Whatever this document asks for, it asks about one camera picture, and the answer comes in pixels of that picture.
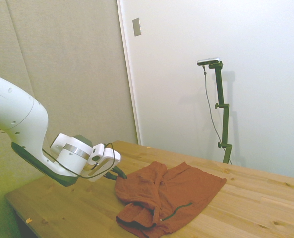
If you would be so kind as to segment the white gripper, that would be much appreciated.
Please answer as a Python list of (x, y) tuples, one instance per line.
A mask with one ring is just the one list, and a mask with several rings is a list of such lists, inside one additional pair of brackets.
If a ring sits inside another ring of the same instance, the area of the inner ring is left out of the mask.
[(121, 178), (127, 178), (124, 171), (117, 166), (121, 161), (121, 155), (112, 148), (105, 148), (103, 156), (97, 161), (93, 159), (94, 157), (90, 158), (89, 161), (94, 162), (94, 164), (87, 163), (83, 170), (83, 176), (89, 177), (89, 181), (95, 182), (102, 176), (110, 180), (117, 180), (117, 175), (110, 173), (110, 170), (118, 174)]

